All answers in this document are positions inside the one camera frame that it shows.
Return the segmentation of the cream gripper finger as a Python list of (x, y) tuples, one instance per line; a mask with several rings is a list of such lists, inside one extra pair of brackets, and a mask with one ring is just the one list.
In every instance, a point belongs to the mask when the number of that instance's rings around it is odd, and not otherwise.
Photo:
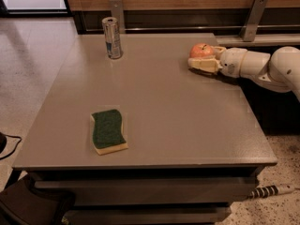
[(216, 58), (219, 58), (225, 51), (226, 51), (225, 47), (213, 46), (213, 52)]
[(190, 68), (198, 69), (204, 73), (217, 74), (222, 69), (220, 62), (215, 57), (189, 58), (187, 62)]

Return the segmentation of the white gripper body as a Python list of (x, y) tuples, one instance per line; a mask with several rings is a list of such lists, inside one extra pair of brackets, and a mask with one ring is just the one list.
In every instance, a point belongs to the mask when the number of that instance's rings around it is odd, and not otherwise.
[(223, 52), (220, 56), (220, 72), (227, 77), (239, 78), (242, 61), (247, 52), (241, 48), (230, 48)]

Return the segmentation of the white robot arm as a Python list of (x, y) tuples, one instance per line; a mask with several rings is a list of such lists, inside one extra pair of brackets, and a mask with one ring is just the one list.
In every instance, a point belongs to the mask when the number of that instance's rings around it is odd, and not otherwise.
[(196, 44), (187, 60), (188, 66), (205, 75), (217, 75), (252, 80), (268, 90), (286, 93), (292, 91), (300, 101), (300, 50), (282, 47), (273, 54)]

